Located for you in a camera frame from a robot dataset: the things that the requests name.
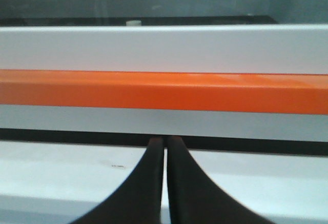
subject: white panel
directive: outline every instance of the white panel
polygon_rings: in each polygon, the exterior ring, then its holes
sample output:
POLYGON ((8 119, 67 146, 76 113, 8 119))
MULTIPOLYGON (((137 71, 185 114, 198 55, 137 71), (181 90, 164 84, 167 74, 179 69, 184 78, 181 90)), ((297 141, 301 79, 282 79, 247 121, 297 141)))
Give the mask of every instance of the white panel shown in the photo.
POLYGON ((191 154, 228 194, 275 223, 328 223, 327 157, 191 154))
POLYGON ((0 69, 328 73, 328 25, 2 27, 0 69))
POLYGON ((0 128, 328 141, 328 115, 0 105, 0 128))
POLYGON ((0 223, 21 216, 28 224, 42 217, 64 224, 85 214, 119 187, 145 150, 1 141, 0 223))

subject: small white object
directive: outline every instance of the small white object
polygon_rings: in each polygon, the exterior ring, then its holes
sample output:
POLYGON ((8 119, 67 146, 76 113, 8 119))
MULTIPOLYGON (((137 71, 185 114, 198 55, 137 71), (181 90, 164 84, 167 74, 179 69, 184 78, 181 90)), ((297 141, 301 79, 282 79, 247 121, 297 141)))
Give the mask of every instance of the small white object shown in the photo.
POLYGON ((141 26, 140 20, 132 20, 126 22, 127 26, 141 26))

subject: window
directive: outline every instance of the window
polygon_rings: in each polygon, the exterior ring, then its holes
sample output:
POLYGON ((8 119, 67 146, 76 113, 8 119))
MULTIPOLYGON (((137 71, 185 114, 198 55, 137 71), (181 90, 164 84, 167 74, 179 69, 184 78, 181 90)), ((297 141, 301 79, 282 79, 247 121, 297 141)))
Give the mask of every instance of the window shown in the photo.
POLYGON ((2 26, 327 23, 328 0, 0 0, 2 26))

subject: orange stripe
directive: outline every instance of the orange stripe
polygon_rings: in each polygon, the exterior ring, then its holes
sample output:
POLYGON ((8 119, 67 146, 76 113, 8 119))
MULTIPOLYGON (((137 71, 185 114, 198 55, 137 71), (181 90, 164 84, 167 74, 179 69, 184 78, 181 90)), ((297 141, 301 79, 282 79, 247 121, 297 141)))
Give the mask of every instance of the orange stripe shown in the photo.
POLYGON ((328 114, 328 75, 0 70, 0 104, 328 114))

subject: white floor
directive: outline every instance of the white floor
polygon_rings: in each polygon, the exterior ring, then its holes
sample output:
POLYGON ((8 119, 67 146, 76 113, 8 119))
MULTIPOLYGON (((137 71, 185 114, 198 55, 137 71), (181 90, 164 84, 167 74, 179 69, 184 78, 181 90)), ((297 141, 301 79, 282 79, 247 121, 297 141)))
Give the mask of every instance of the white floor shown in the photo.
MULTIPOLYGON (((0 223, 68 223, 115 191, 144 151, 1 141, 0 223)), ((224 190, 276 223, 328 223, 328 157, 191 154, 224 190)), ((166 171, 162 223, 170 223, 166 171)))

